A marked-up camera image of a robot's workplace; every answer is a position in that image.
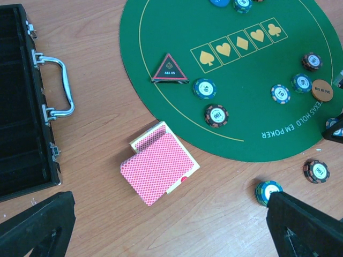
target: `wood grain surface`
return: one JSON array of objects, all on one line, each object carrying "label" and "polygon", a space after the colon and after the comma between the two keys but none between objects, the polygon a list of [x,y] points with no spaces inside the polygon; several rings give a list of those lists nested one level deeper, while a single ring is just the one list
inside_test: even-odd
[{"label": "wood grain surface", "polygon": [[[125,0],[21,2],[38,30],[38,51],[67,65],[76,110],[53,122],[64,183],[0,203],[0,223],[59,191],[72,191],[77,220],[66,256],[277,256],[267,209],[254,198],[259,179],[276,180],[290,195],[343,217],[343,145],[324,140],[272,163],[226,160],[182,141],[201,169],[172,194],[145,205],[120,174],[120,163],[133,155],[130,140],[156,123],[121,60]],[[17,1],[0,1],[11,3]],[[318,4],[343,42],[340,0]],[[65,108],[58,68],[41,71],[49,106]],[[304,178],[302,166],[311,157],[329,165],[327,183]]]}]

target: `green poker mat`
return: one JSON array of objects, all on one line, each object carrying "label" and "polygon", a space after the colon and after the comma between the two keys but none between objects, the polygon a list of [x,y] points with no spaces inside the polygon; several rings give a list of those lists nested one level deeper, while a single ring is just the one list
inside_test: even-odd
[{"label": "green poker mat", "polygon": [[[120,49],[137,94],[179,137],[214,155],[246,162],[282,160],[322,139],[325,122],[341,113],[343,90],[330,102],[291,85],[298,73],[332,84],[343,69],[343,51],[330,21],[314,0],[253,2],[240,14],[209,0],[128,0],[120,24]],[[323,67],[309,72],[302,57],[319,54]],[[189,84],[151,83],[170,53]],[[215,82],[211,100],[194,96],[200,78]],[[290,102],[276,103],[271,88],[285,85]],[[226,126],[204,120],[210,104],[229,112]]]}]

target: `deck of cards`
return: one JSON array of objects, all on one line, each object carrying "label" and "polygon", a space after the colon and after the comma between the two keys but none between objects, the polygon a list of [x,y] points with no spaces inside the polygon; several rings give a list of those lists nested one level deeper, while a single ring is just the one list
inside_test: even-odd
[{"label": "deck of cards", "polygon": [[121,164],[121,174],[148,206],[200,168],[165,122],[156,124],[130,145],[136,155]]}]

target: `silver handle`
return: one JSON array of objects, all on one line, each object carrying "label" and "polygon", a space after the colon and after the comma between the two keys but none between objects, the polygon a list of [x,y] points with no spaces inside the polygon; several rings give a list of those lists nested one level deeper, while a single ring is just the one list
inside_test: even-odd
[{"label": "silver handle", "polygon": [[44,56],[41,53],[35,53],[35,55],[37,57],[37,61],[36,61],[37,64],[43,65],[45,63],[51,63],[51,64],[58,65],[61,68],[63,89],[66,95],[66,99],[69,102],[69,106],[70,106],[69,110],[63,110],[63,111],[57,111],[55,110],[55,108],[49,108],[48,110],[49,116],[50,116],[49,119],[55,120],[58,117],[66,117],[66,116],[71,115],[75,110],[75,105],[74,105],[73,97],[71,94],[71,89],[69,86],[68,72],[66,70],[65,64],[61,60],[55,57]]}]

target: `blue poker chip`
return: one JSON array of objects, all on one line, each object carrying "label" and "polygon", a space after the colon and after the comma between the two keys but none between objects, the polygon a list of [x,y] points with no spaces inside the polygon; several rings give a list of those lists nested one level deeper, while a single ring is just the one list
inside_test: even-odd
[{"label": "blue poker chip", "polygon": [[298,93],[307,93],[312,90],[312,80],[306,74],[299,73],[293,77],[292,86]]},{"label": "blue poker chip", "polygon": [[255,197],[257,201],[263,205],[267,206],[271,193],[284,191],[279,183],[269,180],[261,182],[255,189]]},{"label": "blue poker chip", "polygon": [[290,91],[284,85],[277,84],[273,86],[271,93],[274,101],[278,103],[285,104],[290,100]]},{"label": "blue poker chip", "polygon": [[200,99],[212,99],[217,94],[217,87],[211,79],[198,79],[193,84],[193,92]]},{"label": "blue poker chip", "polygon": [[230,0],[210,0],[210,2],[217,7],[227,7],[230,3]]},{"label": "blue poker chip", "polygon": [[247,13],[252,7],[252,0],[234,0],[233,4],[236,11]]},{"label": "blue poker chip", "polygon": [[[336,124],[338,122],[338,119],[337,118],[330,118],[326,121],[325,123],[325,128],[326,129],[329,129],[331,128],[334,124]],[[339,129],[337,131],[334,132],[333,135],[337,135],[337,136],[343,136],[343,129]]]}]

